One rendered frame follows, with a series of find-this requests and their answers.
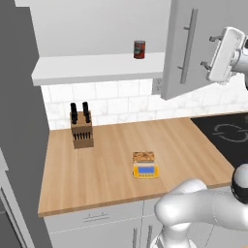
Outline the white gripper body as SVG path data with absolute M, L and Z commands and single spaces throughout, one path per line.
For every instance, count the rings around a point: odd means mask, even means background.
M 213 82 L 227 82 L 235 73 L 247 75 L 247 35 L 225 27 L 222 41 L 218 41 L 206 78 Z

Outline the brown granola bar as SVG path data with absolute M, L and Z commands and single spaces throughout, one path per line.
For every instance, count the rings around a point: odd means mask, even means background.
M 155 161 L 155 155 L 152 151 L 138 151 L 133 153 L 134 162 L 150 163 Z

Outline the yellow digital scale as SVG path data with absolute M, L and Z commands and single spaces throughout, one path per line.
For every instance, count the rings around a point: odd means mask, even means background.
M 135 162 L 133 176 L 139 179 L 158 178 L 159 168 L 154 162 Z

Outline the dark grey tall cabinet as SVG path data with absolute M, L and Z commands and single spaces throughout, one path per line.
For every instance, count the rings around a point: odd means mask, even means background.
M 0 148 L 34 248 L 51 248 L 38 216 L 49 133 L 42 90 L 31 78 L 38 58 L 30 9 L 0 0 Z

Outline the red tin can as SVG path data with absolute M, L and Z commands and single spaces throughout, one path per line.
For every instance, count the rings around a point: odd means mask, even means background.
M 134 57 L 143 59 L 145 55 L 145 41 L 134 41 Z

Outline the black hob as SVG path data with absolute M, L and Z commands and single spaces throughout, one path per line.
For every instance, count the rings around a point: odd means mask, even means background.
M 192 121 L 235 169 L 248 164 L 248 112 L 195 117 Z

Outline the wooden knife block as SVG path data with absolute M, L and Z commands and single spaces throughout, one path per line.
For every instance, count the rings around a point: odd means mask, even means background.
M 77 123 L 71 123 L 74 149 L 94 146 L 92 121 L 86 122 L 82 111 L 77 113 Z

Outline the narrow grey drawer front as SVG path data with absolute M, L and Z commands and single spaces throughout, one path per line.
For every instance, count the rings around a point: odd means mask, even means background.
M 152 216 L 154 214 L 154 206 L 159 198 L 143 201 L 143 216 Z

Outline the grey wall socket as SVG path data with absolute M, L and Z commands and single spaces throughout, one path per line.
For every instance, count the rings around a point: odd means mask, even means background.
M 152 81 L 152 94 L 159 95 L 161 93 L 162 80 L 160 78 L 154 78 Z

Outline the white open wall cabinet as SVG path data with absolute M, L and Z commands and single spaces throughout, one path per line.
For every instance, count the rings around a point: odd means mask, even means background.
M 39 59 L 33 84 L 159 78 L 171 0 L 15 0 L 30 9 Z M 134 41 L 145 41 L 143 59 Z

